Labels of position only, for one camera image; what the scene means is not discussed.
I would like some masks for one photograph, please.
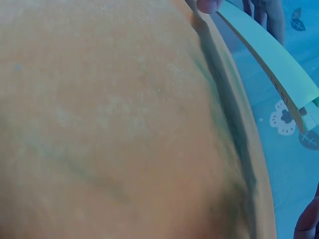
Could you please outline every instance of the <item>fingertip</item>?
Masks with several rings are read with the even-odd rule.
[[[300,215],[296,230],[305,231],[314,228],[319,222],[319,197],[314,198]]]
[[[203,13],[214,13],[218,10],[216,0],[197,0],[197,9]]]
[[[316,193],[315,193],[315,197],[318,197],[319,196],[319,183],[317,184],[317,190],[316,190]]]

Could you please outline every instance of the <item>hand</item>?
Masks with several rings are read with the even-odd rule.
[[[213,13],[218,11],[222,0],[197,0],[197,8],[203,13]]]
[[[294,239],[319,239],[319,184],[315,198],[297,221]]]

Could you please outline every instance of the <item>white flower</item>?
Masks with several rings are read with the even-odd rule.
[[[280,100],[275,105],[275,112],[270,115],[270,126],[277,128],[278,134],[291,135],[295,132],[296,122],[290,115],[287,106],[283,100]]]

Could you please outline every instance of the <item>person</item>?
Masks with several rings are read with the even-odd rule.
[[[294,239],[319,239],[319,184],[314,199],[297,221]]]
[[[197,8],[203,13],[218,11],[223,0],[198,0]],[[244,11],[252,16],[251,3],[255,6],[254,19],[261,25],[267,18],[267,31],[285,45],[285,15],[281,0],[243,0]]]

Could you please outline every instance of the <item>leg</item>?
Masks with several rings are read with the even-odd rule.
[[[271,0],[266,3],[267,31],[280,44],[285,45],[285,15],[281,0]]]
[[[256,22],[258,22],[260,25],[263,26],[266,20],[266,16],[267,16],[266,12],[262,7],[260,6],[255,7],[254,19]]]
[[[244,12],[252,16],[250,0],[243,0]]]

